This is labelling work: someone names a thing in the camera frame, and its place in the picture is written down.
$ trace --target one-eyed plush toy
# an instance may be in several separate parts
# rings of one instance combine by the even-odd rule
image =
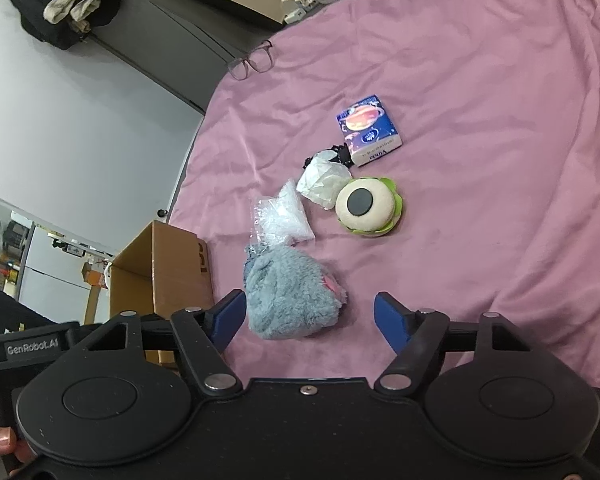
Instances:
[[[336,324],[347,293],[321,264],[288,246],[247,252],[244,290],[253,333],[293,339]]]
[[[402,197],[389,178],[364,176],[351,180],[336,200],[336,215],[351,233],[377,237],[395,227],[402,214]]]

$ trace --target blue fluffy plush toy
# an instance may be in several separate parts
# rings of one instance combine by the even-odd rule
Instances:
[[[244,290],[253,333],[292,339],[336,324],[346,293],[316,260],[288,246],[247,252]]]

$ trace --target planet illustration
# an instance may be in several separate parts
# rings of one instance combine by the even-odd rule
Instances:
[[[384,110],[372,105],[362,105],[345,119],[345,124],[349,130],[359,132],[375,123],[379,117],[384,115]]]

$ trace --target blue gripper pad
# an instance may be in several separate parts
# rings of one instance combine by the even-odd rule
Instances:
[[[374,320],[378,330],[399,354],[411,338],[409,333],[409,317],[413,312],[399,303],[387,292],[380,292],[374,300]]]
[[[218,352],[224,352],[247,316],[247,297],[238,289],[232,290],[205,313],[208,338]]]

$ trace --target blue box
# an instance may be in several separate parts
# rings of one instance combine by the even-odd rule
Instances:
[[[338,122],[356,166],[402,146],[400,134],[376,95],[351,105],[338,115]]]

